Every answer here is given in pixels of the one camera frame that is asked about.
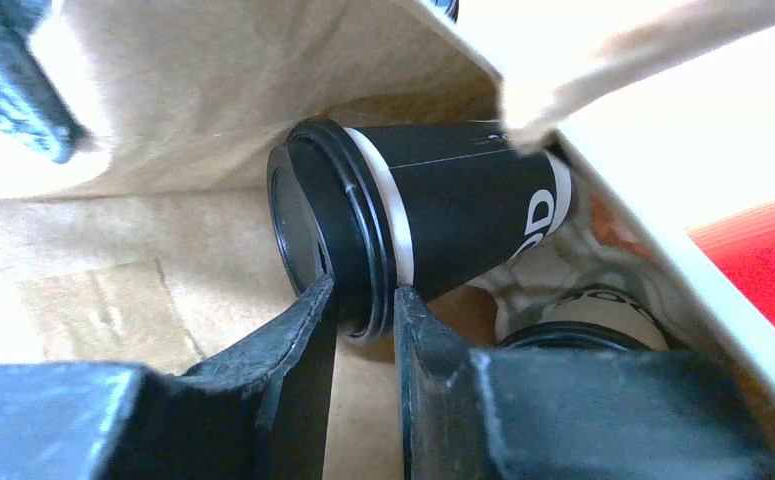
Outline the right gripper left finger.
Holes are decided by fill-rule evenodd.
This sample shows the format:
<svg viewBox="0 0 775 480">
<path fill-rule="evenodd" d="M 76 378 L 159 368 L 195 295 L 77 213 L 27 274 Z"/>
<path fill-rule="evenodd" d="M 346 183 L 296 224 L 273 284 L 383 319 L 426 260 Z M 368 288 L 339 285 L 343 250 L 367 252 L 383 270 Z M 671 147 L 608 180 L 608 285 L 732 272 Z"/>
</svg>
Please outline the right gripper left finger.
<svg viewBox="0 0 775 480">
<path fill-rule="evenodd" d="M 181 375 L 139 363 L 0 365 L 0 479 L 318 479 L 334 285 Z"/>
</svg>

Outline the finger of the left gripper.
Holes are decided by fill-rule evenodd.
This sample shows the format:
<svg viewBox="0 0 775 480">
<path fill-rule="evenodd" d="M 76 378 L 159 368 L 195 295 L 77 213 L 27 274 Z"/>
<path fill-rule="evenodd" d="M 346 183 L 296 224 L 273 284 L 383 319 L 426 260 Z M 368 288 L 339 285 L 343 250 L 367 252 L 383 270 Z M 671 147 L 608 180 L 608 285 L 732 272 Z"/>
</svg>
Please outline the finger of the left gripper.
<svg viewBox="0 0 775 480">
<path fill-rule="evenodd" d="M 56 164 L 84 137 L 28 46 L 50 1 L 0 1 L 0 131 Z"/>
</svg>

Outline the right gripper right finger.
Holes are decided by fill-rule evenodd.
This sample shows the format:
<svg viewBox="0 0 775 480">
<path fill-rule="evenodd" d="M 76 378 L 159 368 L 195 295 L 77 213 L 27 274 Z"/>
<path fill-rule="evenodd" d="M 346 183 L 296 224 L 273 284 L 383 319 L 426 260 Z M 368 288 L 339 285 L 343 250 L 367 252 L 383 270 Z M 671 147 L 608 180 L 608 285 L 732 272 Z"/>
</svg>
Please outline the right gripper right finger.
<svg viewBox="0 0 775 480">
<path fill-rule="evenodd" d="M 690 350 L 476 348 L 394 300 L 408 479 L 773 479 L 731 375 Z"/>
</svg>

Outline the white paper cup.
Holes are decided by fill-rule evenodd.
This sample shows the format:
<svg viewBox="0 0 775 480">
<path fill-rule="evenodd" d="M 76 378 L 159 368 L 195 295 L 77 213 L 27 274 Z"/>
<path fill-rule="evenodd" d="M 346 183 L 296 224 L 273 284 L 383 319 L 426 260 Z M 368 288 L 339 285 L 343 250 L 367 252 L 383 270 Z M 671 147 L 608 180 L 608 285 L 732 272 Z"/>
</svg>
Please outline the white paper cup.
<svg viewBox="0 0 775 480">
<path fill-rule="evenodd" d="M 620 332 L 650 350 L 666 351 L 669 345 L 657 318 L 625 292 L 597 285 L 568 293 L 546 306 L 538 321 L 591 324 Z"/>
</svg>

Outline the green paper bag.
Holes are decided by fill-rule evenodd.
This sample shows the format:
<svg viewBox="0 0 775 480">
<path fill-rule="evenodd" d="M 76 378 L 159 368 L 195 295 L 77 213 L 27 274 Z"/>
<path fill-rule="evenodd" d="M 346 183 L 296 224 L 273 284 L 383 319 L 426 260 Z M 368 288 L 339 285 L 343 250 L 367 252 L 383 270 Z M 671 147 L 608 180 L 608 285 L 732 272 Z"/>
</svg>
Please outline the green paper bag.
<svg viewBox="0 0 775 480">
<path fill-rule="evenodd" d="M 490 122 L 519 153 L 557 156 L 625 223 L 698 318 L 694 342 L 666 351 L 724 368 L 775 450 L 775 328 L 671 217 L 718 203 L 740 171 L 772 183 L 775 154 L 612 122 L 629 106 L 615 92 L 771 30 L 775 1 L 50 2 L 28 46 L 84 137 L 56 164 L 0 131 L 0 365 L 181 375 L 301 295 L 266 180 L 297 124 Z M 465 342 L 498 348 L 496 303 L 474 279 L 431 300 L 397 281 L 392 331 L 366 344 L 339 332 L 334 285 L 318 479 L 408 479 L 395 293 L 413 288 Z"/>
</svg>

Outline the black coffee lid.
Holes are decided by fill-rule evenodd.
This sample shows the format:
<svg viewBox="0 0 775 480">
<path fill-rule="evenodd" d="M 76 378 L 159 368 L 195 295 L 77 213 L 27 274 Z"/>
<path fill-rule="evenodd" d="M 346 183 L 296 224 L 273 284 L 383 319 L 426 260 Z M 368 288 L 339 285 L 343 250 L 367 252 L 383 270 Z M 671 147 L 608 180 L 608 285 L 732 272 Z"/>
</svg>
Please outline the black coffee lid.
<svg viewBox="0 0 775 480">
<path fill-rule="evenodd" d="M 266 180 L 277 245 L 295 292 L 329 275 L 340 333 L 358 344 L 390 335 L 393 242 L 373 174 L 351 134 L 332 120 L 297 124 L 270 151 Z"/>
<path fill-rule="evenodd" d="M 501 340 L 497 347 L 651 351 L 644 343 L 618 330 L 570 321 L 537 323 L 522 328 Z"/>
</svg>

